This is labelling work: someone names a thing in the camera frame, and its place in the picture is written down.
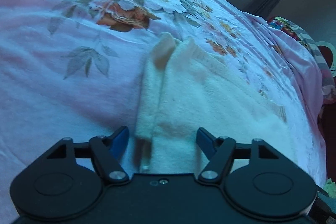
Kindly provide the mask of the cream white garment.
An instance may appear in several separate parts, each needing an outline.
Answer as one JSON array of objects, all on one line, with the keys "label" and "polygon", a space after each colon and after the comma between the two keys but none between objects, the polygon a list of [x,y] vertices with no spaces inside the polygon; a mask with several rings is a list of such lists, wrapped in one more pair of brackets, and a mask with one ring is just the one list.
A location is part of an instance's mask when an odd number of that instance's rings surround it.
[{"label": "cream white garment", "polygon": [[146,61],[135,135],[144,141],[142,173],[199,174],[207,158],[196,141],[204,128],[239,143],[262,139],[298,161],[285,109],[253,90],[193,39],[160,34]]}]

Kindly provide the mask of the striped floral pillow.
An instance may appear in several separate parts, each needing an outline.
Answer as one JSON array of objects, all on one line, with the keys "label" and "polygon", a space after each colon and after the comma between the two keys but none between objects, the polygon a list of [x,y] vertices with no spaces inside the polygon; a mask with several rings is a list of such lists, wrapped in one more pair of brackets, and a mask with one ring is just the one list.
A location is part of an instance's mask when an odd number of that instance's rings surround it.
[{"label": "striped floral pillow", "polygon": [[321,74],[323,104],[335,103],[335,77],[332,76],[326,60],[317,46],[317,42],[302,27],[289,19],[274,16],[266,22],[270,27],[280,30],[294,39],[305,49],[305,55],[309,55],[309,59],[313,60]]}]

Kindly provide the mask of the pink floral bed sheet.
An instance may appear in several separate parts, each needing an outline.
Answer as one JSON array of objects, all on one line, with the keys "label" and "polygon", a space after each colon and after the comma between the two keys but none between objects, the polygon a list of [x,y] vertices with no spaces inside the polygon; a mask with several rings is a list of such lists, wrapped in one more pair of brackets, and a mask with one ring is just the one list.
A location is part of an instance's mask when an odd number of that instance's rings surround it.
[{"label": "pink floral bed sheet", "polygon": [[141,172],[142,78],[164,32],[193,39],[283,106],[296,163],[323,186],[320,71],[263,18],[226,0],[1,0],[1,223],[17,217],[12,180],[63,137],[88,141],[127,126],[123,166]]}]

